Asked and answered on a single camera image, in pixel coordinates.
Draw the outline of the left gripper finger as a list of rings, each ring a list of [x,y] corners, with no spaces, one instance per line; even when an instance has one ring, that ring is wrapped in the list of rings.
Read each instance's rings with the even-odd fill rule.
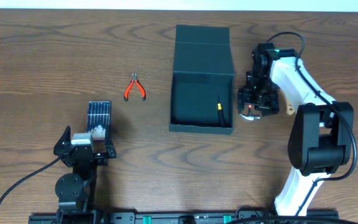
[[[114,150],[114,144],[112,143],[111,135],[110,135],[110,125],[106,125],[105,136],[104,136],[104,146],[107,151]]]
[[[71,142],[71,127],[67,126],[66,129],[64,130],[62,136],[60,137],[60,139],[57,141],[57,149],[62,149],[64,148],[65,143],[70,143]]]

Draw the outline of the small claw hammer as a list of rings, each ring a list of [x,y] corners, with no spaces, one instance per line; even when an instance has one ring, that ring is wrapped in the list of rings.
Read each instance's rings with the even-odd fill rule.
[[[259,114],[253,114],[252,107],[255,105],[254,100],[254,78],[252,72],[246,72],[246,84],[237,92],[237,109],[239,115],[248,121],[254,121],[261,118]]]

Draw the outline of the orange scraper wooden handle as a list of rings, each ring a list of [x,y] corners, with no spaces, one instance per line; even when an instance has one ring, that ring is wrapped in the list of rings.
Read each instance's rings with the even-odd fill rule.
[[[293,109],[292,103],[287,98],[287,96],[286,96],[286,94],[284,93],[283,90],[280,90],[280,92],[281,92],[281,94],[283,96],[283,99],[285,100],[286,114],[291,116],[295,112],[295,110]]]

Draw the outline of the blue screwdriver bit set case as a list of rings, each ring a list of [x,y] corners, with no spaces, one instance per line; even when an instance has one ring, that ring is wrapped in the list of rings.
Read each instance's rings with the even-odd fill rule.
[[[111,124],[111,102],[90,101],[86,133],[97,141],[105,140]]]

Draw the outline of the black yellow screwdriver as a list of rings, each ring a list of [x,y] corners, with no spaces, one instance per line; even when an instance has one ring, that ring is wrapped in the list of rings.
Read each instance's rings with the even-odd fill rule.
[[[220,101],[219,92],[217,92],[217,101],[218,101],[217,107],[218,107],[219,123],[220,123],[220,126],[222,128],[225,128],[226,127],[226,122],[225,122],[225,119],[224,119],[224,111],[223,111],[222,104],[221,104],[221,101]]]

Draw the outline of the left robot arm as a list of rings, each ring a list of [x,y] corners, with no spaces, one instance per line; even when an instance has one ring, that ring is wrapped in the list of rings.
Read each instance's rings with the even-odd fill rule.
[[[116,150],[110,137],[110,125],[104,125],[104,152],[94,151],[93,135],[77,133],[71,135],[66,127],[54,146],[53,153],[73,170],[61,176],[56,185],[58,209],[67,213],[86,213],[93,207],[97,169],[106,166],[116,157]]]

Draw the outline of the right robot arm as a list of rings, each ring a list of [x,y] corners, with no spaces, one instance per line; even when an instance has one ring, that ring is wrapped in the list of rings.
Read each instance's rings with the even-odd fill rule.
[[[237,92],[238,113],[248,121],[277,114],[283,95],[295,120],[288,140],[291,170],[274,209],[280,216],[305,216],[322,183],[339,180],[333,174],[350,161],[354,110],[313,80],[295,49],[262,42],[252,59],[247,83]]]

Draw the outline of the dark green open box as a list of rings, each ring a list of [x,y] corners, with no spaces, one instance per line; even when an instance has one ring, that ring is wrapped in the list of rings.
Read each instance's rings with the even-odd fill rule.
[[[177,25],[169,130],[232,134],[234,76],[229,28]],[[225,128],[219,123],[217,92]]]

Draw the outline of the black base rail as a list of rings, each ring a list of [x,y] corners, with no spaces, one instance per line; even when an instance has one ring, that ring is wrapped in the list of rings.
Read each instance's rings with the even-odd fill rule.
[[[115,212],[110,214],[90,213],[79,214],[46,214],[37,213],[29,217],[29,223],[103,223],[103,224],[203,224],[203,223],[229,223],[244,218],[275,217],[276,214],[270,211],[256,210],[249,208],[238,212],[207,212],[207,213],[134,213]]]

